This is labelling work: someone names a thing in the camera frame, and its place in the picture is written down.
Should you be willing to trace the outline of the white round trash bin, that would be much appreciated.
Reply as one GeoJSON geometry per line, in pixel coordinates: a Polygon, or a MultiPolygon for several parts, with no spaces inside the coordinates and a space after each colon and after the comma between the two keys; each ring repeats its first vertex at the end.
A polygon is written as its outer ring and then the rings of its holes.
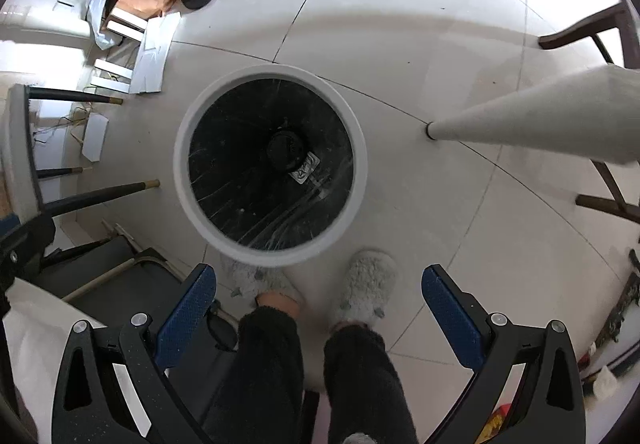
{"type": "Polygon", "coordinates": [[[303,69],[258,65],[210,84],[186,111],[176,192],[206,242],[276,268],[318,256],[352,224],[368,178],[356,115],[303,69]]]}

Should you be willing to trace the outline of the left fuzzy slipper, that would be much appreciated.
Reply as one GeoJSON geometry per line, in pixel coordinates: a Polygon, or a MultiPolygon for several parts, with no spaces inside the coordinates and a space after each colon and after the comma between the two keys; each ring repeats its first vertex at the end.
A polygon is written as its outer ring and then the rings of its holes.
{"type": "Polygon", "coordinates": [[[258,268],[221,256],[221,267],[232,283],[232,297],[242,298],[255,308],[274,308],[293,320],[304,299],[280,268],[258,268]]]}

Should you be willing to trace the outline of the fuzzy slipper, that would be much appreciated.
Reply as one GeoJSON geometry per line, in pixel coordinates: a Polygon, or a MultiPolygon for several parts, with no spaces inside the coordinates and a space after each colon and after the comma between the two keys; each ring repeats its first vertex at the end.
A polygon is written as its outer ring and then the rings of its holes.
{"type": "Polygon", "coordinates": [[[330,315],[331,327],[357,324],[372,328],[385,317],[397,275],[397,265],[388,254],[372,249],[356,253],[338,290],[330,315]]]}
{"type": "Polygon", "coordinates": [[[242,298],[255,308],[274,308],[293,320],[304,299],[280,268],[258,268],[221,256],[221,267],[232,283],[232,297],[242,298]]]}

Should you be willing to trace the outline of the right fuzzy slipper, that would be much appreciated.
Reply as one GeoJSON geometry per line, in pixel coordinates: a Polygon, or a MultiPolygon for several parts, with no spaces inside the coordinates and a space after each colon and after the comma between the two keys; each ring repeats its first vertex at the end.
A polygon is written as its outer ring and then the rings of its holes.
{"type": "Polygon", "coordinates": [[[331,327],[357,324],[372,328],[385,317],[397,275],[397,265],[388,254],[372,249],[356,253],[338,290],[330,315],[331,327]]]}

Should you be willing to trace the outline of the white table leg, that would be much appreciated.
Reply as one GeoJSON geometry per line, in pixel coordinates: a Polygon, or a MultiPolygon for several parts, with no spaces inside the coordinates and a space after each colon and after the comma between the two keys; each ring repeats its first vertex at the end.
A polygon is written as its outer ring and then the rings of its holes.
{"type": "Polygon", "coordinates": [[[639,160],[639,73],[623,67],[607,86],[586,72],[532,86],[426,126],[434,141],[508,145],[611,164],[639,160]]]}

